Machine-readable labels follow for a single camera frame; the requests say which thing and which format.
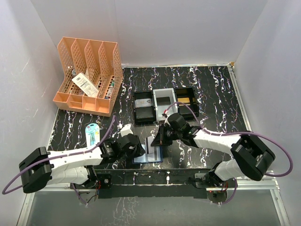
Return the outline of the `blue card holder wallet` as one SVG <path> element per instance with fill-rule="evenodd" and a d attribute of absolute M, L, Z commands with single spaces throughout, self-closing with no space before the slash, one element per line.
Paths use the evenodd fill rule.
<path fill-rule="evenodd" d="M 133 164 L 146 164 L 146 163 L 157 163 L 163 161 L 162 149 L 160 147 L 151 147 L 149 151 L 145 145 L 142 145 L 145 150 L 145 154 L 136 157 L 132 160 Z"/>

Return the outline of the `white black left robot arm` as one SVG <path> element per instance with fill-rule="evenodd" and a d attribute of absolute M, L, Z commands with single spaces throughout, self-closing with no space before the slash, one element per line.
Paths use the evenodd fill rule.
<path fill-rule="evenodd" d="M 30 194 L 47 185 L 63 183 L 92 188 L 97 183 L 93 166 L 121 158 L 132 160 L 143 155 L 145 149 L 129 124 L 121 129 L 119 138 L 102 138 L 90 147 L 67 151 L 48 151 L 45 147 L 39 147 L 19 164 L 22 189 Z"/>

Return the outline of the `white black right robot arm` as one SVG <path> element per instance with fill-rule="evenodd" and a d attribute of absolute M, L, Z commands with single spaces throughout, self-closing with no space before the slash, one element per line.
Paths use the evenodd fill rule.
<path fill-rule="evenodd" d="M 203 177 L 189 178 L 191 182 L 206 186 L 220 187 L 229 179 L 243 176 L 260 181 L 276 158 L 256 135 L 212 133 L 200 126 L 191 126 L 179 113 L 160 123 L 151 146 L 170 146 L 175 140 L 181 140 L 187 146 L 208 148 L 232 156 L 229 161 L 215 164 Z"/>

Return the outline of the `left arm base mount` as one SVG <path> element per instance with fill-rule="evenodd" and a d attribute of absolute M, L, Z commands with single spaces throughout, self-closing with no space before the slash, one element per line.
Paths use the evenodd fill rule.
<path fill-rule="evenodd" d="M 76 189 L 110 189 L 112 185 L 112 176 L 111 174 L 106 173 L 94 173 L 88 174 L 88 178 L 82 184 L 76 184 Z"/>

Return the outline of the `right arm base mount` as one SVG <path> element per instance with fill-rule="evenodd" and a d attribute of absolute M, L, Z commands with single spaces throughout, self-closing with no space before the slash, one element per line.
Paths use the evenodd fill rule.
<path fill-rule="evenodd" d="M 222 188 L 228 185 L 228 188 L 237 187 L 238 184 L 233 179 L 221 180 L 211 173 L 196 173 L 185 180 L 186 185 L 192 185 L 194 188 Z"/>

